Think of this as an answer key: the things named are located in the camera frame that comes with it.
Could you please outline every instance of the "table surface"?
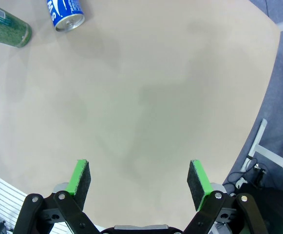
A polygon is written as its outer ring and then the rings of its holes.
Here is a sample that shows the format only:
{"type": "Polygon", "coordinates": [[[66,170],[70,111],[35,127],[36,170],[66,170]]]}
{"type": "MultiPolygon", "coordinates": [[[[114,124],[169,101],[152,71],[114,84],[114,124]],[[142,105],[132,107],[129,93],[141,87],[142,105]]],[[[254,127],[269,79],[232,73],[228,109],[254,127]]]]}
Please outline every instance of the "table surface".
{"type": "Polygon", "coordinates": [[[247,0],[81,0],[56,32],[44,0],[0,0],[28,22],[0,44],[0,177],[48,196],[90,162],[84,211],[98,225],[183,229],[189,161],[222,183],[258,113],[280,32],[247,0]]]}

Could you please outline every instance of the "black cable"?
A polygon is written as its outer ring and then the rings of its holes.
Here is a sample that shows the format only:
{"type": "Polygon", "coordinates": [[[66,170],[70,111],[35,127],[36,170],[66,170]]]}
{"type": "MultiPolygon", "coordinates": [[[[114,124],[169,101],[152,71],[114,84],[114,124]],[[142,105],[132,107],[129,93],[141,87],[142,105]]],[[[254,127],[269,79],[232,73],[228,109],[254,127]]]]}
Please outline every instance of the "black cable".
{"type": "Polygon", "coordinates": [[[248,166],[253,160],[256,160],[256,162],[253,164],[253,166],[251,166],[249,169],[247,169],[245,172],[232,172],[232,173],[230,173],[229,175],[228,175],[228,177],[227,177],[227,181],[228,181],[228,183],[230,183],[230,184],[233,184],[234,182],[237,182],[240,178],[242,178],[246,173],[248,173],[250,170],[252,170],[254,167],[255,167],[255,165],[258,163],[258,160],[256,159],[256,158],[253,158],[251,161],[249,161],[248,163],[247,163],[247,165],[246,166],[248,166]],[[234,175],[234,174],[241,174],[241,176],[238,178],[238,179],[236,179],[236,180],[234,180],[234,181],[230,181],[229,180],[229,178],[231,177],[231,175],[234,175]]]}
{"type": "Polygon", "coordinates": [[[266,166],[266,164],[260,162],[259,165],[263,165],[264,167],[266,167],[266,170],[268,171],[268,174],[269,174],[269,176],[270,176],[270,178],[271,178],[271,180],[272,180],[272,183],[273,183],[274,187],[275,187],[276,189],[278,189],[278,186],[277,186],[277,184],[275,183],[275,180],[273,179],[273,177],[272,177],[272,175],[271,175],[271,172],[270,172],[269,168],[266,166]]]}
{"type": "Polygon", "coordinates": [[[269,9],[268,9],[268,3],[267,3],[267,0],[265,0],[265,2],[266,2],[267,16],[269,17],[269,9]]]}
{"type": "Polygon", "coordinates": [[[271,175],[270,169],[269,169],[264,163],[258,162],[258,160],[257,160],[256,158],[253,158],[252,160],[256,160],[256,162],[254,163],[253,166],[251,166],[251,167],[250,167],[248,170],[246,170],[245,172],[232,172],[232,173],[230,173],[230,174],[228,175],[228,177],[227,177],[227,181],[228,181],[228,182],[227,182],[227,183],[224,183],[223,185],[224,185],[224,186],[225,186],[225,185],[228,185],[228,184],[233,185],[234,191],[235,191],[235,184],[234,184],[234,183],[237,182],[240,178],[244,177],[244,175],[245,175],[246,173],[248,173],[250,170],[252,170],[252,169],[255,167],[256,164],[259,164],[259,165],[262,165],[262,166],[265,167],[265,170],[267,170],[267,172],[268,172],[268,174],[269,174],[269,176],[270,176],[270,178],[271,178],[271,181],[272,181],[274,187],[275,187],[276,189],[279,189],[278,186],[277,186],[277,184],[276,184],[276,182],[275,182],[275,180],[274,180],[274,178],[273,178],[273,176],[271,175]],[[234,175],[234,174],[241,174],[241,176],[240,176],[238,179],[234,180],[234,181],[230,181],[230,180],[229,180],[230,176],[231,176],[231,175],[234,175]]]}

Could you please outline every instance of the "screw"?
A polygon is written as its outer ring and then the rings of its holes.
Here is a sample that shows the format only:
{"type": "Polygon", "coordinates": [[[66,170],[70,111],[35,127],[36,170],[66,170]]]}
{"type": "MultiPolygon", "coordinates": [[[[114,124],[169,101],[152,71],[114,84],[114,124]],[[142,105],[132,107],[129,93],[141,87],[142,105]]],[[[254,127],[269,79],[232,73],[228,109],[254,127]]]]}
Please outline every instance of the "screw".
{"type": "Polygon", "coordinates": [[[79,228],[84,229],[85,228],[85,223],[80,223],[79,228]]]}
{"type": "Polygon", "coordinates": [[[260,170],[260,167],[259,167],[259,164],[258,164],[258,163],[255,164],[254,169],[260,170]]]}
{"type": "Polygon", "coordinates": [[[65,195],[64,195],[64,194],[60,194],[60,195],[58,196],[58,198],[59,198],[60,200],[63,200],[63,199],[65,199],[65,195]]]}
{"type": "Polygon", "coordinates": [[[221,193],[215,193],[215,198],[217,199],[221,199],[223,196],[221,195],[221,193]]]}
{"type": "Polygon", "coordinates": [[[246,202],[246,201],[247,201],[247,196],[242,196],[242,197],[241,197],[241,201],[246,202]]]}
{"type": "Polygon", "coordinates": [[[38,201],[38,196],[34,196],[34,197],[32,198],[32,201],[33,201],[33,202],[37,202],[37,201],[38,201]]]}

